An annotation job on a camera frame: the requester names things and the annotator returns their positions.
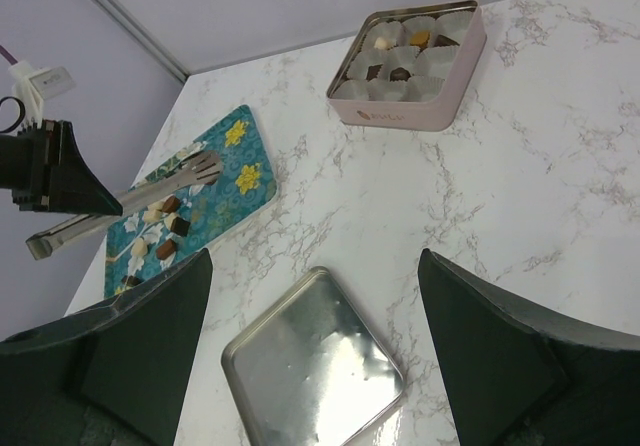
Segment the square tin lid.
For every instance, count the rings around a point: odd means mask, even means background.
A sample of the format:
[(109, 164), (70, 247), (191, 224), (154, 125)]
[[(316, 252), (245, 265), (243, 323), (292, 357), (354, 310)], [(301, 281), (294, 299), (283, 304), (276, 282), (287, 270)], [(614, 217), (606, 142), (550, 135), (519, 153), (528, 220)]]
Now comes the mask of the square tin lid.
[(252, 445), (345, 445), (405, 389), (396, 361), (325, 267), (314, 267), (223, 350)]

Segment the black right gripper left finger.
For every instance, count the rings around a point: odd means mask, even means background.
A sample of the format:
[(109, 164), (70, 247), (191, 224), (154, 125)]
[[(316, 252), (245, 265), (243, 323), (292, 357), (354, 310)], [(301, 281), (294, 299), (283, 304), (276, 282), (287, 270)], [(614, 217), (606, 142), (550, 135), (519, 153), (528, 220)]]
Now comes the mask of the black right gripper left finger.
[(171, 445), (209, 299), (201, 250), (1, 343), (4, 445)]

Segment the metal tongs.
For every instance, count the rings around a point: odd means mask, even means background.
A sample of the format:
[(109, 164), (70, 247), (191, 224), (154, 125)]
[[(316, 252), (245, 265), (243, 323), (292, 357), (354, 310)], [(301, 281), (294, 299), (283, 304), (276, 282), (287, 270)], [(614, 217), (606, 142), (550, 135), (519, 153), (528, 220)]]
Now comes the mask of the metal tongs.
[(120, 217), (78, 215), (48, 230), (32, 235), (26, 240), (26, 246), (35, 260), (48, 258), (56, 250), (94, 233), (102, 232), (122, 217), (126, 218), (139, 212), (151, 203), (180, 189), (215, 182), (222, 172), (223, 162), (217, 152), (207, 150), (194, 153), (160, 180), (145, 183), (121, 195), (118, 198), (123, 206), (123, 213)]

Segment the white teardrop chocolate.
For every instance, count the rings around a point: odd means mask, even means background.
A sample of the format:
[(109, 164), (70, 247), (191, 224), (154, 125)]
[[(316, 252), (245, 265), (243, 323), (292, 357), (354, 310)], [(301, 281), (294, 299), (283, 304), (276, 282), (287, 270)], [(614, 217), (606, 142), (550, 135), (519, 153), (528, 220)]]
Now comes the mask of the white teardrop chocolate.
[(374, 42), (374, 48), (377, 50), (389, 50), (393, 47), (393, 43), (385, 37), (378, 37)]

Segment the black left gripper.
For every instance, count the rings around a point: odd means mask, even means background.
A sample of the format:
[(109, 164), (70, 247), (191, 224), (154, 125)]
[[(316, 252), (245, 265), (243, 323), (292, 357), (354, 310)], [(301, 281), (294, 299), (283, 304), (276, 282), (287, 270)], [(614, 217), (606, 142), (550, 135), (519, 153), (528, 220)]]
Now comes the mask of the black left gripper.
[(121, 216), (123, 206), (82, 158), (68, 121), (1, 134), (1, 188), (22, 212)]

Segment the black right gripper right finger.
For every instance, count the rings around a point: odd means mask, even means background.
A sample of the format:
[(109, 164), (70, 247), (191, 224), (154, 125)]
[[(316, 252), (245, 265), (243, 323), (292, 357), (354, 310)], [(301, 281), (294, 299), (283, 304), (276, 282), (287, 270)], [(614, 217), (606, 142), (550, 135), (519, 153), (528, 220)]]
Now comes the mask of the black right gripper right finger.
[(418, 280), (461, 444), (638, 444), (638, 336), (553, 311), (429, 249)]

